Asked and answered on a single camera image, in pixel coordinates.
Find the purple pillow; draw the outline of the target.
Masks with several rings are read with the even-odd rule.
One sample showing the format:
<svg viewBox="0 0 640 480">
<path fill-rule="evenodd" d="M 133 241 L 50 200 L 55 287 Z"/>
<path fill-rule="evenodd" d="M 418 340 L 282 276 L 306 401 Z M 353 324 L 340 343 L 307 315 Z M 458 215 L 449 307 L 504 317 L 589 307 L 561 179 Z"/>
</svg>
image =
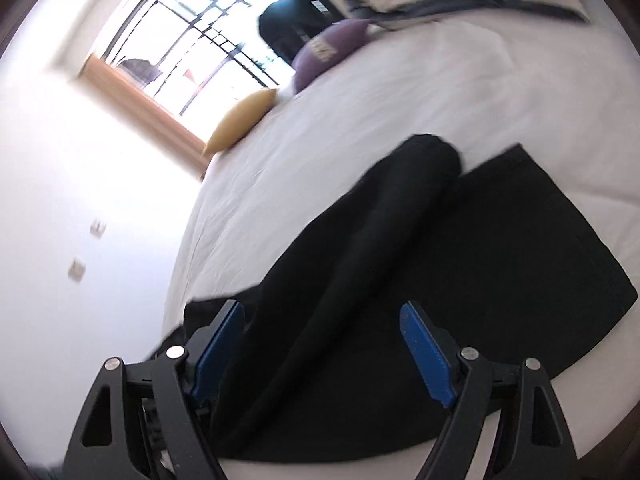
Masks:
<svg viewBox="0 0 640 480">
<path fill-rule="evenodd" d="M 339 21 L 311 38 L 293 60 L 293 88 L 299 93 L 318 77 L 354 54 L 369 41 L 372 23 L 367 20 Z"/>
</svg>

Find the black clothes on chair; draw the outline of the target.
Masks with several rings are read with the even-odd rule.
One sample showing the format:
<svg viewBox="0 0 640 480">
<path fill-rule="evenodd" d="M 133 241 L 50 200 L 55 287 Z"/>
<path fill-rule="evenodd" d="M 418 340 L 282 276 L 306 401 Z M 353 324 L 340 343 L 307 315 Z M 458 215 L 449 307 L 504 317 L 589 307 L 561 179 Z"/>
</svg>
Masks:
<svg viewBox="0 0 640 480">
<path fill-rule="evenodd" d="M 343 15 L 324 0 L 279 0 L 258 18 L 258 32 L 271 50 L 289 66 L 303 46 Z"/>
</svg>

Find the yellow pillow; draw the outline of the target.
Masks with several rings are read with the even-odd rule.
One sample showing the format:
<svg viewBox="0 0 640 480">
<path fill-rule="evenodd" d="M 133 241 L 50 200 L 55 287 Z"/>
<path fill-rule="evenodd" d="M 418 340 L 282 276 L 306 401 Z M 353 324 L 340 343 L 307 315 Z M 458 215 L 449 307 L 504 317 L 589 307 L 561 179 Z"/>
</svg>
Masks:
<svg viewBox="0 0 640 480">
<path fill-rule="evenodd" d="M 237 102 L 219 122 L 202 155 L 213 157 L 242 140 L 274 107 L 277 94 L 277 89 L 262 89 Z"/>
</svg>

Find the white wall socket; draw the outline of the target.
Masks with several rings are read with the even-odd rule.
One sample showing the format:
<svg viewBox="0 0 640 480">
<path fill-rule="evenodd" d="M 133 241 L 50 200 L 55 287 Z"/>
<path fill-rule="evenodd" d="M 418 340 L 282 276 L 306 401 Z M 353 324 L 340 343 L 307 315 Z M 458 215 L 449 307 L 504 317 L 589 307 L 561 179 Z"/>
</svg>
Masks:
<svg viewBox="0 0 640 480">
<path fill-rule="evenodd" d="M 79 283 L 84 278 L 85 273 L 86 264 L 82 260 L 75 258 L 70 264 L 70 268 L 68 269 L 68 277 L 71 280 Z"/>
</svg>

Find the black denim pants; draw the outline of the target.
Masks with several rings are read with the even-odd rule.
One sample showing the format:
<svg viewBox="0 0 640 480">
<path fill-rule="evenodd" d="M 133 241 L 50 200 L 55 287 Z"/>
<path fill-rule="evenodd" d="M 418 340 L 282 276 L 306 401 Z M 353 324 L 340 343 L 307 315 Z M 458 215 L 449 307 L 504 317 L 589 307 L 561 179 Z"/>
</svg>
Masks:
<svg viewBox="0 0 640 480">
<path fill-rule="evenodd" d="M 242 346 L 204 424 L 222 458 L 360 460 L 433 439 L 446 413 L 399 329 L 420 304 L 487 359 L 585 356 L 638 294 L 579 209 L 524 148 L 464 171 L 436 136 L 412 136 L 320 214 L 262 212 L 210 226 L 194 214 L 171 301 L 187 340 L 229 299 Z"/>
</svg>

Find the beige left curtain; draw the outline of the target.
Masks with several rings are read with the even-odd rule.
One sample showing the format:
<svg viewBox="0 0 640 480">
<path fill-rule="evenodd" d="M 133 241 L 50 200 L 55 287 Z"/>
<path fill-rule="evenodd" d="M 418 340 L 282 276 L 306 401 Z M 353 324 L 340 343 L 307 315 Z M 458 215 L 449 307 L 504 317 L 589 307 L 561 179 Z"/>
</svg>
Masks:
<svg viewBox="0 0 640 480">
<path fill-rule="evenodd" d="M 208 159 L 202 155 L 204 142 L 158 106 L 120 70 L 92 54 L 86 59 L 78 78 L 183 162 L 200 180 L 204 178 L 208 167 Z"/>
</svg>

